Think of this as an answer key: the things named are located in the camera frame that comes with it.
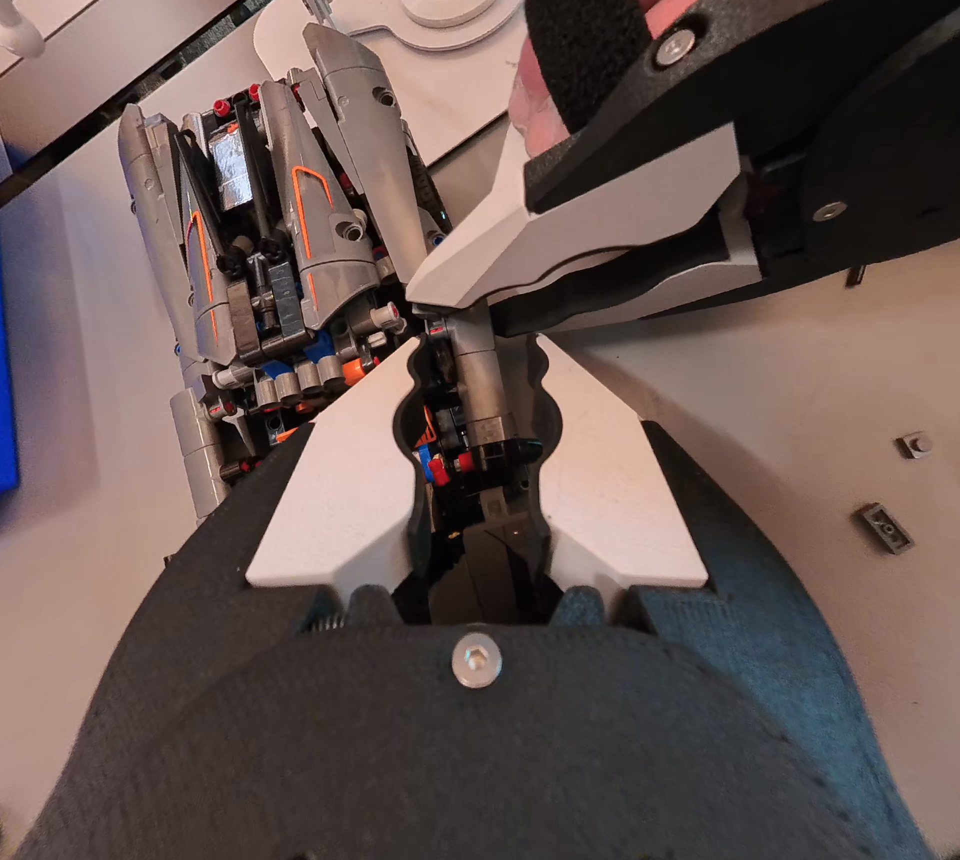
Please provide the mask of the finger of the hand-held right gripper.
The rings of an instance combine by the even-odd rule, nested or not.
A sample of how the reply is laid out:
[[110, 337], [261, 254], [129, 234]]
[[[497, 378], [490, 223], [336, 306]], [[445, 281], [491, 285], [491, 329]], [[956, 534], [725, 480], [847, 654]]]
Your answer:
[[513, 338], [638, 321], [761, 280], [742, 217], [706, 217], [667, 240], [564, 274], [490, 307], [494, 333]]
[[421, 263], [406, 286], [419, 306], [460, 310], [534, 284], [582, 255], [626, 250], [692, 229], [739, 173], [726, 123], [542, 213], [525, 204], [524, 138], [507, 129], [488, 195]]

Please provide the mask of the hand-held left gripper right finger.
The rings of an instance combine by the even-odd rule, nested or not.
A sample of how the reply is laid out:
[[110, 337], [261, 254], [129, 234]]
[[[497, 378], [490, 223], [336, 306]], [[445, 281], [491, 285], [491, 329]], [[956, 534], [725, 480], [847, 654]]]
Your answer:
[[560, 419], [538, 475], [546, 575], [562, 591], [701, 590], [709, 572], [640, 416], [550, 338], [535, 343]]

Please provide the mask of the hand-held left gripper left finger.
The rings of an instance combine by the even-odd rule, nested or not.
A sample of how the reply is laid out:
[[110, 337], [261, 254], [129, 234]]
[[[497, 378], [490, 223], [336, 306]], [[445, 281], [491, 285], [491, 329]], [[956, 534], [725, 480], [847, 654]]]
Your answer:
[[407, 340], [313, 422], [313, 431], [246, 569], [255, 588], [321, 586], [342, 602], [426, 575], [425, 428], [429, 350]]

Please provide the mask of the grey lego car model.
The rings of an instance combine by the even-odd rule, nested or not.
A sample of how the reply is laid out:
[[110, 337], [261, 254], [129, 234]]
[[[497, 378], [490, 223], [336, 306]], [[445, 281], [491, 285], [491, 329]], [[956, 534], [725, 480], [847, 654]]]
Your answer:
[[379, 56], [309, 24], [313, 66], [180, 123], [126, 105], [118, 156], [174, 330], [171, 400], [198, 523], [407, 341], [425, 338], [414, 457], [431, 531], [410, 622], [542, 624], [560, 599], [532, 536], [531, 467], [485, 303], [418, 314], [408, 280], [449, 214]]

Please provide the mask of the scattered small lego pieces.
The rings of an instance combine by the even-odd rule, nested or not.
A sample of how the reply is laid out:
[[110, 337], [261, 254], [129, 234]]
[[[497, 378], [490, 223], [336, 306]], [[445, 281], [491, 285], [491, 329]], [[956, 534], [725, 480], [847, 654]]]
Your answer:
[[[933, 440], [926, 431], [914, 431], [896, 437], [893, 440], [893, 446], [897, 456], [903, 460], [918, 461], [930, 457]], [[865, 528], [880, 547], [892, 555], [905, 554], [916, 545], [908, 530], [883, 503], [876, 502], [860, 506], [853, 513], [852, 519]]]

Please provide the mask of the blue plastic storage bin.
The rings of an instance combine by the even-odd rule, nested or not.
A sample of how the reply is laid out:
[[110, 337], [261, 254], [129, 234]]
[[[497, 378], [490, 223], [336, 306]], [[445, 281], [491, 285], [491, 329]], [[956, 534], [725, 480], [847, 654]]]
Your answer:
[[1, 495], [20, 484], [16, 404], [11, 371], [9, 316], [4, 277], [1, 277]]

